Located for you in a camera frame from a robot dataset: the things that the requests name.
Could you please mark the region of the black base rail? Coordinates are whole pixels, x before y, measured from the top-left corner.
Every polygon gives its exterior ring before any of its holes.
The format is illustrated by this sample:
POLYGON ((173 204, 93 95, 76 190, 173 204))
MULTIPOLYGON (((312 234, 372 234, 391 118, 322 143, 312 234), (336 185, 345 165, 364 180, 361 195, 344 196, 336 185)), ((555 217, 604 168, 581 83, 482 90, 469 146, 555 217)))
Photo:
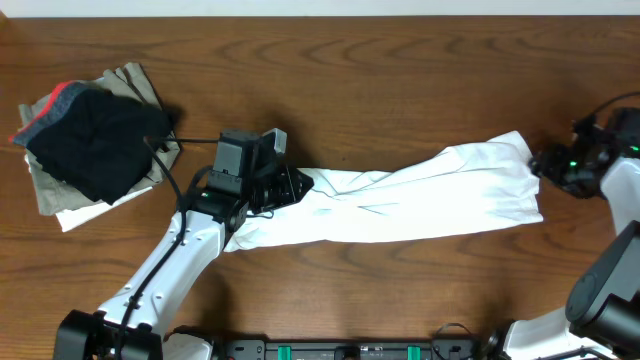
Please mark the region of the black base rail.
POLYGON ((176 360, 464 360, 490 359, 499 344, 498 335, 481 341, 470 333, 450 333, 446 328, 430 339, 346 342, 266 338, 225 341, 184 328, 168 336, 162 351, 165 359, 176 360))

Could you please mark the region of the black folded garment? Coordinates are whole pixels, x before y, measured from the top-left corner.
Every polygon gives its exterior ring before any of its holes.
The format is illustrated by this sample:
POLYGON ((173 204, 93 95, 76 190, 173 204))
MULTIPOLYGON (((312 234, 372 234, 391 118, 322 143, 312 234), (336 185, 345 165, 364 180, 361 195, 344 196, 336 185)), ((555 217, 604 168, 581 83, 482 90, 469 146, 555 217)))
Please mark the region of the black folded garment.
POLYGON ((9 140, 29 150, 54 179, 91 201, 113 204, 151 170, 143 139, 172 130, 170 116, 153 105, 68 81, 9 140))

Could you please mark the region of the white graphic t-shirt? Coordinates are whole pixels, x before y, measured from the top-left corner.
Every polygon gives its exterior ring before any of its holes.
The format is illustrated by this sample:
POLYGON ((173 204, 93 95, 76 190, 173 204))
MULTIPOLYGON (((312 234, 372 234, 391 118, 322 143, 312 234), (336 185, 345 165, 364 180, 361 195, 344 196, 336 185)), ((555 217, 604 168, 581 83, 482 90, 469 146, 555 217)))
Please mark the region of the white graphic t-shirt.
POLYGON ((228 252, 328 240, 384 243, 501 230, 539 223, 539 180, 517 131, 449 146, 397 170, 306 168, 314 185, 297 204, 251 218, 228 252))

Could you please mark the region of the white folded garment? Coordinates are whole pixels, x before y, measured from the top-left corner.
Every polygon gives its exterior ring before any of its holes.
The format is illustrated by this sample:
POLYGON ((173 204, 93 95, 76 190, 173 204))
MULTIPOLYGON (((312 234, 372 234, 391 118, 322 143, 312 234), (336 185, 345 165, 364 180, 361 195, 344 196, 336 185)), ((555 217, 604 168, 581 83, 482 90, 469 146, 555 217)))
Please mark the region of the white folded garment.
POLYGON ((31 152, 26 151, 24 160, 32 178, 39 213, 55 216, 63 232, 71 231, 152 189, 146 187, 132 191, 112 205, 104 201, 92 201, 79 190, 45 173, 31 152))

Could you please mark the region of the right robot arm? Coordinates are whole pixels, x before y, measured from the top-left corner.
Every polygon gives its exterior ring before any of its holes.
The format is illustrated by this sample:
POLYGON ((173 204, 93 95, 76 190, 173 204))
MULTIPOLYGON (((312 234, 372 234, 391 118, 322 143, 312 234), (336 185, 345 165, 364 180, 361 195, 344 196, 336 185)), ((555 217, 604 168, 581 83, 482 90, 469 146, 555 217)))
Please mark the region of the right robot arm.
POLYGON ((639 356, 639 111, 621 107, 606 125, 591 114, 573 141, 531 159, 531 172, 611 210, 615 239, 576 281, 566 305, 492 335, 488 359, 636 359, 639 356))

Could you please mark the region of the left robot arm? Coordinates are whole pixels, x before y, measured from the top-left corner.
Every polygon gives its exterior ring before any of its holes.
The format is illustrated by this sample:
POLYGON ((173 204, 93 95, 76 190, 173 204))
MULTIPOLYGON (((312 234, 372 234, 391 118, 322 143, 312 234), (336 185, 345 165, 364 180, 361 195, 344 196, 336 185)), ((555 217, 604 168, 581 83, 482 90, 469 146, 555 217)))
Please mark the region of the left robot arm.
POLYGON ((71 311, 55 340, 56 359, 219 359, 215 341, 168 328, 199 275, 249 218, 271 219, 300 202, 313 180, 284 164, 287 135, 228 129, 212 164, 178 190, 176 212, 137 272, 96 312, 71 311))

